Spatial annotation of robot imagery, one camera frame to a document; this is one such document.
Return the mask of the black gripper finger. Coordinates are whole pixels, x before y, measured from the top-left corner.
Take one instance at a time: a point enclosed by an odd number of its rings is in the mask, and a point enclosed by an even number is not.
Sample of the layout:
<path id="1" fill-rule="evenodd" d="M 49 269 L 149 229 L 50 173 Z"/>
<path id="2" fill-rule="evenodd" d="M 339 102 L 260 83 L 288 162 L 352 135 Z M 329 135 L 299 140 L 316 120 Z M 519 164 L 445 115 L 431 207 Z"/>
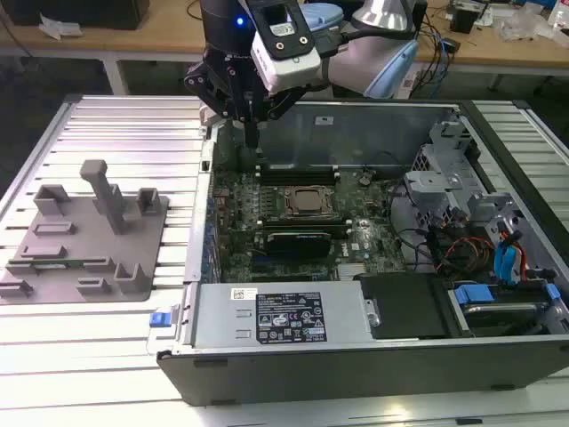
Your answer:
<path id="1" fill-rule="evenodd" d="M 294 87 L 276 94 L 269 94 L 266 90 L 255 90 L 252 96 L 251 112 L 251 147 L 259 145 L 259 124 L 270 120 L 277 120 L 290 109 L 306 92 L 307 86 Z"/>
<path id="2" fill-rule="evenodd" d="M 232 61 L 222 65 L 219 73 L 202 61 L 188 70 L 184 83 L 218 116 L 239 122 L 244 128 L 244 141 L 251 147 L 252 114 L 237 71 Z"/>

